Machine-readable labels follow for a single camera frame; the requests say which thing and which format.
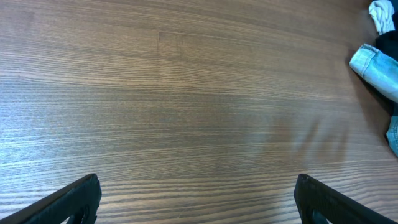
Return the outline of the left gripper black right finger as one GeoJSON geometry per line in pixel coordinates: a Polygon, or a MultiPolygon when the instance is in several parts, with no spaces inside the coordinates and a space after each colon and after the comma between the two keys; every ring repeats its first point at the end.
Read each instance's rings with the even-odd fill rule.
{"type": "Polygon", "coordinates": [[[302,224],[397,224],[307,174],[299,174],[294,199],[302,224]]]}

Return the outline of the light blue denim shorts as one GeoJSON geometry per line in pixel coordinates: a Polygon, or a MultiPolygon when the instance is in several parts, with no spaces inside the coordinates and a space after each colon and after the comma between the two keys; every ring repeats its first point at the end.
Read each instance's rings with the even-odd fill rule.
{"type": "Polygon", "coordinates": [[[397,61],[369,44],[363,44],[349,61],[351,69],[379,93],[393,102],[386,138],[397,155],[397,61]]]}

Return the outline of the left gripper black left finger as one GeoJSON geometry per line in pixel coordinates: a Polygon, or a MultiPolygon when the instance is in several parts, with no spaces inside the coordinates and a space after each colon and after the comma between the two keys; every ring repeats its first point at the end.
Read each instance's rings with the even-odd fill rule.
{"type": "Polygon", "coordinates": [[[94,224],[101,187],[96,174],[88,174],[28,207],[1,219],[4,224],[94,224]]]}

